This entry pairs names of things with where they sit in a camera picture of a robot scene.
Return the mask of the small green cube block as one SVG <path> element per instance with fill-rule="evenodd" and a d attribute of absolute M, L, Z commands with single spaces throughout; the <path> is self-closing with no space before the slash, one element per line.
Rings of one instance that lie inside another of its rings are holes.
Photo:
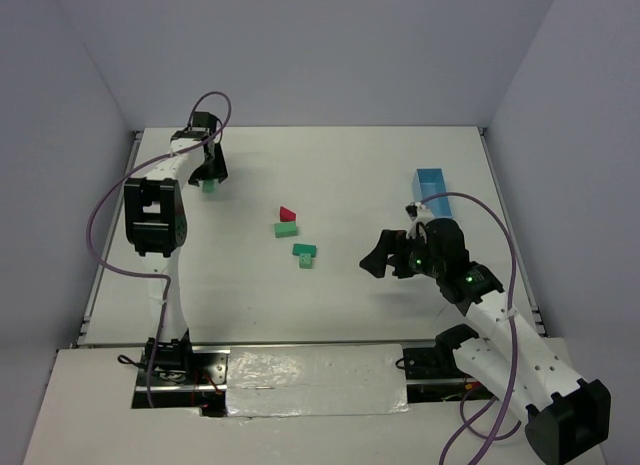
<path fill-rule="evenodd" d="M 203 193 L 212 194 L 218 187 L 218 181 L 216 179 L 206 179 L 202 181 L 201 190 Z"/>

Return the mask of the blue plastic box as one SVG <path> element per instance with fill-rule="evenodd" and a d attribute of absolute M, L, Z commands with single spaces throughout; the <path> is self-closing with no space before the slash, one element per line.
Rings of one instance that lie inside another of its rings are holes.
<path fill-rule="evenodd" d="M 446 193 L 444 173 L 441 168 L 418 168 L 412 181 L 413 199 L 421 201 L 432 195 Z M 453 213 L 449 199 L 443 196 L 430 200 L 427 207 L 436 218 L 452 218 Z"/>

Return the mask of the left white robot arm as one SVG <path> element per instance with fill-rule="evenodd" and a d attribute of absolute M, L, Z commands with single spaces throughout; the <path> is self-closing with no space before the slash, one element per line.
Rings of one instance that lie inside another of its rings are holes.
<path fill-rule="evenodd" d="M 213 192 L 228 178 L 221 143 L 214 135 L 222 122 L 197 112 L 175 132 L 169 156 L 140 178 L 124 184 L 126 238 L 141 257 L 154 321 L 151 337 L 162 344 L 181 341 L 188 332 L 180 303 L 178 262 L 188 224 L 182 191 L 191 185 Z"/>

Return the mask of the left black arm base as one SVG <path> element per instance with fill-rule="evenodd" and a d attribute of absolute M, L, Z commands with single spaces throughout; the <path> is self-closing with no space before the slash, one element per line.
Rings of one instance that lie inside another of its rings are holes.
<path fill-rule="evenodd" d="M 136 370 L 133 409 L 193 408 L 206 417 L 227 415 L 229 353 L 196 350 L 189 337 L 156 344 L 149 339 L 138 358 L 117 362 Z"/>

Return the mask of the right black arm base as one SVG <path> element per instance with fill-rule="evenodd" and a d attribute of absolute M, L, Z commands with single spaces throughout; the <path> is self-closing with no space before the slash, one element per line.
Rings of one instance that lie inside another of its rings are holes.
<path fill-rule="evenodd" d="M 437 335 L 431 345 L 404 347 L 395 366 L 404 372 L 408 402 L 459 402 L 472 388 L 477 388 L 473 399 L 489 399 L 488 390 L 454 362 L 453 351 L 478 337 L 469 326 L 457 325 Z"/>

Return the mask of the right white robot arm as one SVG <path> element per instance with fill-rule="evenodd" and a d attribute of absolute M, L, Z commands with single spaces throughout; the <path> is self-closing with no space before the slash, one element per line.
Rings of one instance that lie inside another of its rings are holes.
<path fill-rule="evenodd" d="M 376 278 L 425 275 L 464 316 L 438 336 L 452 366 L 479 381 L 523 423 L 545 464 L 566 464 L 609 436 L 611 394 L 567 365 L 517 310 L 484 265 L 469 256 L 464 234 L 448 218 L 384 230 L 359 263 Z"/>

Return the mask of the red triangular wood block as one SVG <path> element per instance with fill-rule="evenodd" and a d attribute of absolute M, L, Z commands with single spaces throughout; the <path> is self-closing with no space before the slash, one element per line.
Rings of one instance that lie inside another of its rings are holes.
<path fill-rule="evenodd" d="M 279 220 L 281 222 L 295 222 L 296 221 L 296 213 L 284 206 L 279 208 Z"/>

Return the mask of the light green rectangular block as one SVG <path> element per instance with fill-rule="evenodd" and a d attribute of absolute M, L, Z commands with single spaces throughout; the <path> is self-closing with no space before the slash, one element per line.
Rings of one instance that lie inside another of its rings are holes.
<path fill-rule="evenodd" d="M 286 238 L 298 235 L 298 226 L 295 221 L 278 222 L 273 225 L 276 238 Z"/>

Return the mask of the dark green rectangular block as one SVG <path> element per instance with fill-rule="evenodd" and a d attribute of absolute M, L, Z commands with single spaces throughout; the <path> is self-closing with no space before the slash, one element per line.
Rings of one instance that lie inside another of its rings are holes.
<path fill-rule="evenodd" d="M 294 256 L 306 254 L 315 258 L 317 255 L 317 246 L 312 244 L 295 243 L 292 248 L 292 254 Z"/>

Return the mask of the silver tape patch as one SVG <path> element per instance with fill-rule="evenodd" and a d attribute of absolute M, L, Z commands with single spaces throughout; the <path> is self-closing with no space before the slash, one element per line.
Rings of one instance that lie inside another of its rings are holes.
<path fill-rule="evenodd" d="M 398 344 L 234 347 L 226 411 L 245 418 L 389 415 L 409 410 Z"/>

